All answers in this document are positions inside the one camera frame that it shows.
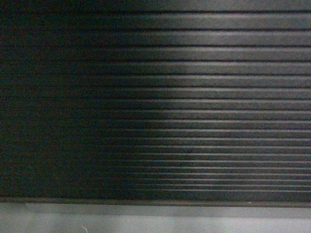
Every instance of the gray wall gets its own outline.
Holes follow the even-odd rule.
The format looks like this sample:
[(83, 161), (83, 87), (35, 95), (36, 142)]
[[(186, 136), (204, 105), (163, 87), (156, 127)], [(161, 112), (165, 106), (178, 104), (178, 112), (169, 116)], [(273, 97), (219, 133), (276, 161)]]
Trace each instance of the gray wall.
[(0, 233), (311, 233), (311, 209), (0, 203)]

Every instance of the metal shutter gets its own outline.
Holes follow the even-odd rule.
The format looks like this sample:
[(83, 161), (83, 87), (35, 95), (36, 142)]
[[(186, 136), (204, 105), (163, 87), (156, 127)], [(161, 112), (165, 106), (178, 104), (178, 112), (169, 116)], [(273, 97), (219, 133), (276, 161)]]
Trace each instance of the metal shutter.
[(308, 205), (310, 10), (3, 6), (1, 200)]

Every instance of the white thread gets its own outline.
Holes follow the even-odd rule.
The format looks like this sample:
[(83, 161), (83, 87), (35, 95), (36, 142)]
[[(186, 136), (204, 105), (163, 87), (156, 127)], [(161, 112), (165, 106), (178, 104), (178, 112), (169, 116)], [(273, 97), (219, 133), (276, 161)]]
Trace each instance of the white thread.
[(82, 226), (82, 228), (86, 231), (86, 233), (88, 233), (88, 232), (87, 232), (87, 229), (86, 229), (84, 226)]

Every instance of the gray floor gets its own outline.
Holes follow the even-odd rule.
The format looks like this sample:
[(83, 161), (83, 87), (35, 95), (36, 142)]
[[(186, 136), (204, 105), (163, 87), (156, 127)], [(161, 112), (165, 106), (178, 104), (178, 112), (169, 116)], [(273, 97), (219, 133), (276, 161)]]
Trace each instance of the gray floor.
[(311, 209), (0, 203), (0, 233), (311, 233)]

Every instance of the ribbed surface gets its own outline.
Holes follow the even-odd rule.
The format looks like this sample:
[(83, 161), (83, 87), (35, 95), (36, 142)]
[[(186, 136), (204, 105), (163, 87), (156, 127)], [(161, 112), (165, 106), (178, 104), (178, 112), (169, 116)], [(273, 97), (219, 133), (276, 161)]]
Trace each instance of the ribbed surface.
[(0, 196), (311, 201), (311, 2), (1, 9)]

